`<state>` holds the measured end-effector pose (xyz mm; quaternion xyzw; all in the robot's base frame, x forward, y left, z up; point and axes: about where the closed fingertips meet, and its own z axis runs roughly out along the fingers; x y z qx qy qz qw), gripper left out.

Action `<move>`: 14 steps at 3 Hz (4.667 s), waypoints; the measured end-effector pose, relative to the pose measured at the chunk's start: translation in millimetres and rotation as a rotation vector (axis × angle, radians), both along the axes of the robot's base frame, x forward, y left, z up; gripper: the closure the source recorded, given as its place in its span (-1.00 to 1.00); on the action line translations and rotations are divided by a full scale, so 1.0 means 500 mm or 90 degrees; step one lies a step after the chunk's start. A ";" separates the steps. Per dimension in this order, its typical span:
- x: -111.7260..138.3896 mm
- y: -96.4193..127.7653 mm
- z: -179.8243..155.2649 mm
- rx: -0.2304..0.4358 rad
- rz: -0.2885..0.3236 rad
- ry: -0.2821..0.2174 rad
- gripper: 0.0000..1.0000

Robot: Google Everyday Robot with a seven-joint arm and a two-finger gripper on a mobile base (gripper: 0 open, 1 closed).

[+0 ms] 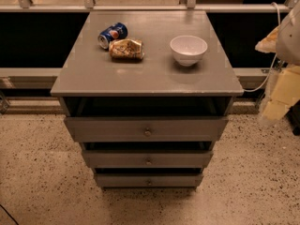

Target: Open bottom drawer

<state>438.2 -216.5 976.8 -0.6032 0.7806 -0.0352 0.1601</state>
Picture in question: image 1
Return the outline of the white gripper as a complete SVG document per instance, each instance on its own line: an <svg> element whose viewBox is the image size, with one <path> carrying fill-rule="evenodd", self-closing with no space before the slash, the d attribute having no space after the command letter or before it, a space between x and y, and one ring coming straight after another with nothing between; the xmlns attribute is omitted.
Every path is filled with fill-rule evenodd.
<svg viewBox="0 0 300 225"><path fill-rule="evenodd" d="M256 44L255 50L275 53L277 40L278 26ZM263 126L276 124L300 100L300 66L289 64L279 73L271 99L264 101L259 109L258 121Z"/></svg>

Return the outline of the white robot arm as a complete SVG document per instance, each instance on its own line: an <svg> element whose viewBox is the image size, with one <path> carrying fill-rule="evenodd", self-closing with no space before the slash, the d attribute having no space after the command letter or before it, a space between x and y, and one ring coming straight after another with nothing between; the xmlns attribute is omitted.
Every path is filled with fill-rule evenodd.
<svg viewBox="0 0 300 225"><path fill-rule="evenodd" d="M257 43L255 50L274 53L279 60L287 63L280 72L271 72L266 95L260 105L260 123L271 126L300 100L300 2L279 26Z"/></svg>

